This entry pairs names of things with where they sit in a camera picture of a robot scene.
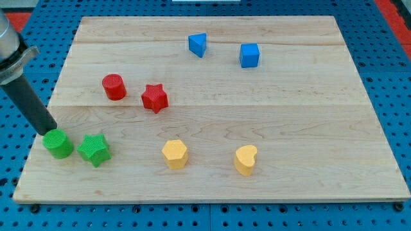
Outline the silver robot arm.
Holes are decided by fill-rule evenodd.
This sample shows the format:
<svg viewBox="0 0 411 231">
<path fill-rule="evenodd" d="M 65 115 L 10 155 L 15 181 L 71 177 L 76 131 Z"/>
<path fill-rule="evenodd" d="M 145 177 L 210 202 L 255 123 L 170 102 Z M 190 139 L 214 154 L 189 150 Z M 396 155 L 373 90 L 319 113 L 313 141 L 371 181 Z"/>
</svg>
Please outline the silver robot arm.
<svg viewBox="0 0 411 231">
<path fill-rule="evenodd" d="M 23 75 L 24 66 L 40 53 L 37 46 L 28 46 L 1 10 L 1 85 Z"/>
</svg>

